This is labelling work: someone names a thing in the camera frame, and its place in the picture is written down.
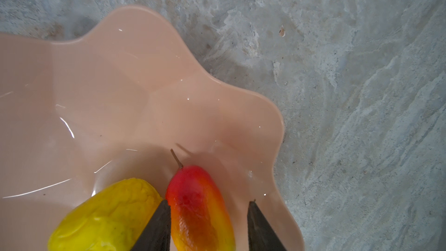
red-yellow fruit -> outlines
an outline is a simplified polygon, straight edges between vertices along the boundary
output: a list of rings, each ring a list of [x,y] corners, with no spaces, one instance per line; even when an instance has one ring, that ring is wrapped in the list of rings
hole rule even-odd
[[[220,190],[199,166],[180,167],[169,183],[171,235],[178,251],[234,251],[231,220]]]

concrete floor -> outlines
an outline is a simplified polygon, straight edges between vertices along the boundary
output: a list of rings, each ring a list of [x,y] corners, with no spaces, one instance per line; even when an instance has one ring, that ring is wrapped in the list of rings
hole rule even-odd
[[[281,109],[307,250],[446,250],[446,0],[0,0],[0,31],[71,39],[130,3]]]

fake fruit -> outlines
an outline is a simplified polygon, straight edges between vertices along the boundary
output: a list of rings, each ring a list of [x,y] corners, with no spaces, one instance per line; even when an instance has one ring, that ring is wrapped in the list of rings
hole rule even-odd
[[[147,181],[105,188],[71,211],[48,241],[49,251],[129,251],[162,201]]]
[[[233,251],[234,231],[220,190],[199,166],[183,167],[169,183],[171,236],[178,251]]]

mango stem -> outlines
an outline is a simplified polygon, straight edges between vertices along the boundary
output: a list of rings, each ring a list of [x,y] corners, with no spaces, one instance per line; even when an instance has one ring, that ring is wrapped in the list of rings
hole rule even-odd
[[[172,155],[174,156],[175,161],[178,164],[178,168],[182,169],[183,168],[183,164],[180,162],[180,160],[178,159],[177,155],[175,154],[173,149],[170,149],[170,152],[172,153]]]

yellow fruit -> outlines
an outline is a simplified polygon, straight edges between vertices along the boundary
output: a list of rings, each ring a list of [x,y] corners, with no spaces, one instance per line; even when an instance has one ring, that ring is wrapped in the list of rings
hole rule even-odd
[[[71,211],[48,241],[49,251],[129,251],[161,196],[147,181],[112,184]]]

